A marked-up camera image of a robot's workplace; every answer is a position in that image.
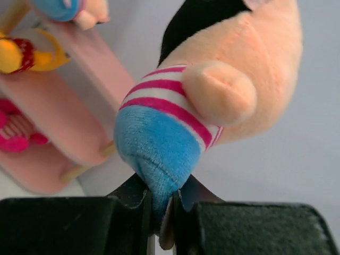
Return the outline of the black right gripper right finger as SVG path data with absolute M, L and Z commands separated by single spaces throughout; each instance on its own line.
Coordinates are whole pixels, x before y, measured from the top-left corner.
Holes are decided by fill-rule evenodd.
M 310 205 L 227 202 L 193 176 L 174 193 L 173 205 L 176 254 L 339 254 Z

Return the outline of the yellow bear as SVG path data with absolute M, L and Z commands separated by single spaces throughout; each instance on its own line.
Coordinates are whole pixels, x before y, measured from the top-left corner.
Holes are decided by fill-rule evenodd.
M 68 53 L 46 30 L 32 28 L 15 36 L 1 33 L 1 73 L 51 71 L 69 61 Z

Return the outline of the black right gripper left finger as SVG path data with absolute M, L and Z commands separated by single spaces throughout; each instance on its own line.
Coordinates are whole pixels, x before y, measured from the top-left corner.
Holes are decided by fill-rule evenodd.
M 1 201 L 1 254 L 146 254 L 151 193 L 133 175 L 104 197 Z

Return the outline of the peach doll striped shirt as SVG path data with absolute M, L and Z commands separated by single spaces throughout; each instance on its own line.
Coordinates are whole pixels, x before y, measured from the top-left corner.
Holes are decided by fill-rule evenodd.
M 157 68 L 125 96 L 114 141 L 152 192 L 155 232 L 173 247 L 170 200 L 215 145 L 271 128 L 290 102 L 303 51 L 298 4 L 184 1 Z
M 110 20 L 106 0 L 35 0 L 31 3 L 50 19 L 58 22 L 73 21 L 83 30 Z

